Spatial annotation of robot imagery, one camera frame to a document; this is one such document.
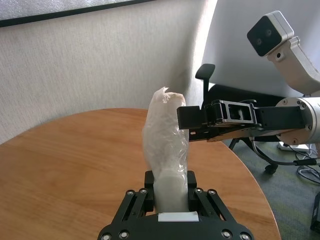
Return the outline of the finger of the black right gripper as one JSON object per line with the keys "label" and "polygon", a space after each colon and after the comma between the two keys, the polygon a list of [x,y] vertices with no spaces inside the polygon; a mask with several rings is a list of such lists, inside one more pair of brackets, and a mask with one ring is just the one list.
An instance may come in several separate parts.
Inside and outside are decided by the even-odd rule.
{"label": "finger of the black right gripper", "polygon": [[210,131],[208,128],[194,128],[189,130],[189,141],[207,141],[210,138]]}
{"label": "finger of the black right gripper", "polygon": [[255,100],[241,102],[214,100],[199,106],[177,108],[178,126],[181,130],[200,128],[261,127],[256,115]]}

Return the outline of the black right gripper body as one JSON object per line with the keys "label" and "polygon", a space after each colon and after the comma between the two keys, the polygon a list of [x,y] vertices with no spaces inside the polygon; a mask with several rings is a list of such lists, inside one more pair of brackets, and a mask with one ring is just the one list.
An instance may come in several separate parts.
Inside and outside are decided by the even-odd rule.
{"label": "black right gripper body", "polygon": [[298,106],[255,107],[253,105],[220,105],[218,118],[212,118],[209,142],[228,139],[281,135],[305,128]]}

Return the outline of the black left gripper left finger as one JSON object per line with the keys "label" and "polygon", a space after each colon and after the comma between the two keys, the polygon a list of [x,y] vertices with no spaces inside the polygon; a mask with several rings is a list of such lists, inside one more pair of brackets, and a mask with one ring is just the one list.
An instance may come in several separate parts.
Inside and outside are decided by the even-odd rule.
{"label": "black left gripper left finger", "polygon": [[114,223],[123,223],[140,219],[146,213],[153,212],[155,206],[154,198],[154,176],[151,170],[144,174],[144,187],[138,191],[129,189],[113,218]]}

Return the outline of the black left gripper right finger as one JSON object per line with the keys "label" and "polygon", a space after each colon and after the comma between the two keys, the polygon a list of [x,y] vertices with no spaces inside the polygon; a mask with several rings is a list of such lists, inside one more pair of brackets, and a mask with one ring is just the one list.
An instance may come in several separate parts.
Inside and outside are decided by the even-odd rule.
{"label": "black left gripper right finger", "polygon": [[195,172],[187,171],[187,187],[188,187],[188,209],[198,215],[199,222],[205,221],[226,221],[227,217],[224,211],[227,207],[222,202],[215,189],[204,190],[198,187]]}

